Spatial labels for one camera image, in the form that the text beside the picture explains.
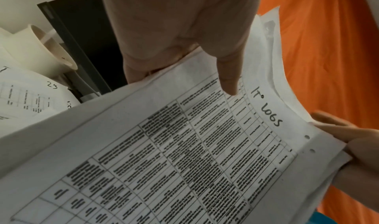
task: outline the orange fabric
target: orange fabric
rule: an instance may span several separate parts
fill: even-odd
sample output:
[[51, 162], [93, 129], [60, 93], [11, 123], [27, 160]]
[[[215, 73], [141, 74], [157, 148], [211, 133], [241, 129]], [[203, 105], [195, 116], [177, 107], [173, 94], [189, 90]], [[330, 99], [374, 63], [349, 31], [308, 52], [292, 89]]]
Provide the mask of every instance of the orange fabric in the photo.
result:
[[[379, 30], [366, 0], [262, 0], [280, 6], [289, 84], [309, 111], [379, 129]], [[338, 224], [379, 224], [379, 214], [331, 187], [319, 210]]]

